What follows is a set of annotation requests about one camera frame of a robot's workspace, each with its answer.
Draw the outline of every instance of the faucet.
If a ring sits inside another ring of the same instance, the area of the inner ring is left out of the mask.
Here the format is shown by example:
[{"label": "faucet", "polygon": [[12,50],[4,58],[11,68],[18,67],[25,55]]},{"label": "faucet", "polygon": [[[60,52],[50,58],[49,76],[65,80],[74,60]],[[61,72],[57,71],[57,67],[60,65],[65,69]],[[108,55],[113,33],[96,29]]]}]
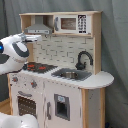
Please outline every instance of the faucet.
[{"label": "faucet", "polygon": [[82,52],[80,52],[79,55],[78,55],[78,63],[76,64],[77,70],[83,70],[83,69],[85,69],[85,67],[86,67],[86,65],[85,65],[86,63],[82,64],[82,63],[80,62],[81,56],[82,56],[83,54],[86,54],[86,55],[89,57],[89,59],[90,59],[90,65],[93,65],[92,56],[91,56],[88,52],[82,51]]}]

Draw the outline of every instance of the gray wall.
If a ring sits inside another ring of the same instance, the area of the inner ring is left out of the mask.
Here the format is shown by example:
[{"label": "gray wall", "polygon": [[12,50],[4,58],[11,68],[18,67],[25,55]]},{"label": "gray wall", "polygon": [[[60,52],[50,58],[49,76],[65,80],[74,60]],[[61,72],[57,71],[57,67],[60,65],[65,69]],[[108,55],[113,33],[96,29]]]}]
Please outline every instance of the gray wall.
[{"label": "gray wall", "polygon": [[127,0],[5,0],[9,34],[20,33],[19,13],[89,11],[102,13],[102,70],[114,83],[106,88],[106,121],[128,128],[128,1]]},{"label": "gray wall", "polygon": [[[5,27],[3,1],[0,0],[0,39],[7,36]],[[0,64],[6,61],[6,56],[0,55]],[[8,80],[6,75],[0,76],[0,102],[9,97]]]}]

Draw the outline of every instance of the tile backsplash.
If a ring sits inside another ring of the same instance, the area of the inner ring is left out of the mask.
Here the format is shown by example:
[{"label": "tile backsplash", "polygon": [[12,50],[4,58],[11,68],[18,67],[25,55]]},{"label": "tile backsplash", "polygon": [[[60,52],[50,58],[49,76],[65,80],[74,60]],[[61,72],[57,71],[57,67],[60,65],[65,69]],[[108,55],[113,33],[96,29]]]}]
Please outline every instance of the tile backsplash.
[{"label": "tile backsplash", "polygon": [[[43,36],[43,41],[33,44],[34,61],[56,66],[75,68],[78,54],[89,52],[93,57],[94,40],[85,37]],[[92,71],[88,56],[82,55],[81,62],[86,62],[86,70]]]}]

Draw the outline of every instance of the burner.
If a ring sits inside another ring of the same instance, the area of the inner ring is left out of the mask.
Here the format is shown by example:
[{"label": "burner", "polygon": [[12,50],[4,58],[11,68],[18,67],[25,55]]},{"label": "burner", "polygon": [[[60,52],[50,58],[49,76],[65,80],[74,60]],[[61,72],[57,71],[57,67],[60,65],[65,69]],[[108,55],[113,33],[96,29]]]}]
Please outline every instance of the burner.
[{"label": "burner", "polygon": [[37,72],[37,73],[46,73],[47,71],[50,71],[56,67],[57,66],[48,65],[48,64],[29,62],[24,65],[23,70],[27,70],[30,72]]}]

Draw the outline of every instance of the oven door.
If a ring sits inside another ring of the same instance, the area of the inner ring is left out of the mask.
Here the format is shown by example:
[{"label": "oven door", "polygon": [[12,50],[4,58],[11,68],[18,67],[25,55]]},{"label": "oven door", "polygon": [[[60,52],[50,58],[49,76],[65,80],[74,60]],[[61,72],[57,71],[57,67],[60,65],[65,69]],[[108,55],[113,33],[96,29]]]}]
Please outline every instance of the oven door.
[{"label": "oven door", "polygon": [[11,94],[13,115],[31,114],[37,118],[40,128],[43,128],[43,94],[17,86],[11,86]]},{"label": "oven door", "polygon": [[55,33],[78,33],[77,15],[55,15]]}]

